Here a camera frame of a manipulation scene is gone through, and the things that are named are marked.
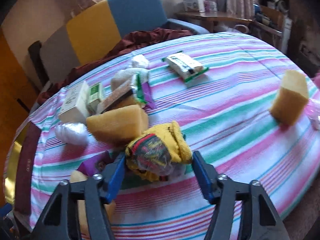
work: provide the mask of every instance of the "purple wrapper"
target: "purple wrapper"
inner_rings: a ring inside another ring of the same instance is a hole
[[[83,161],[77,171],[92,177],[94,174],[102,172],[105,166],[109,163],[113,163],[113,161],[114,160],[110,157],[109,152],[105,151],[104,153],[95,155]]]
[[[156,106],[156,103],[152,99],[151,89],[150,89],[149,83],[148,82],[142,83],[141,88],[143,91],[144,100],[147,102],[145,107],[149,108],[149,109],[156,109],[157,106]]]

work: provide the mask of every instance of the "striped bedspread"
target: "striped bedspread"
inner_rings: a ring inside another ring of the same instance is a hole
[[[180,50],[209,71],[184,84],[161,61]],[[107,95],[111,77],[137,54],[150,61],[150,85],[158,106],[147,111],[150,126],[176,120],[191,149],[199,150],[207,163],[235,181],[260,180],[282,218],[288,215],[320,163],[320,135],[305,114],[295,126],[285,128],[268,112],[285,70],[299,68],[257,38],[218,33],[163,42],[116,58],[61,89],[29,117],[42,130],[32,174],[31,227],[60,180],[69,179],[83,160],[112,151],[93,136],[83,147],[57,140],[54,129],[66,91],[83,80],[89,85],[99,81]],[[310,97],[319,98],[319,90],[309,78],[307,82]],[[116,239],[204,239],[213,206],[203,199],[190,166],[174,181],[151,184],[130,177],[122,188],[113,217]],[[236,203],[232,240],[240,212]]]

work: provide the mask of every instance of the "blue chair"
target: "blue chair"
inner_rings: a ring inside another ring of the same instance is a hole
[[[161,0],[108,0],[120,35],[134,31],[151,31],[157,27],[209,33],[203,27],[176,19],[167,19]]]

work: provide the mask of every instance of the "cardboard box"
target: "cardboard box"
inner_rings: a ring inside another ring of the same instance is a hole
[[[63,123],[80,122],[86,124],[86,118],[90,116],[86,106],[88,93],[89,86],[85,81],[69,89],[58,118]]]
[[[204,12],[203,0],[185,0],[185,5],[188,11]]]
[[[213,1],[203,1],[204,3],[204,10],[206,12],[216,12],[218,11],[217,3]]]

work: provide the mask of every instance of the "metal screw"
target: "metal screw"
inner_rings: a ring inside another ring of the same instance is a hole
[[[63,179],[62,181],[59,182],[59,184],[60,184],[61,186],[65,186],[65,185],[67,185],[68,183],[69,183],[69,181],[68,181],[67,179]]]
[[[219,174],[218,175],[218,179],[219,180],[227,180],[228,179],[228,176],[226,174]]]
[[[95,180],[102,179],[102,175],[101,175],[101,174],[99,174],[99,173],[94,174],[92,177],[93,177],[93,179],[95,179]]]
[[[251,181],[251,184],[254,185],[254,186],[256,186],[256,187],[261,186],[260,181],[258,181],[258,180],[256,180],[256,179],[254,179],[253,181]]]

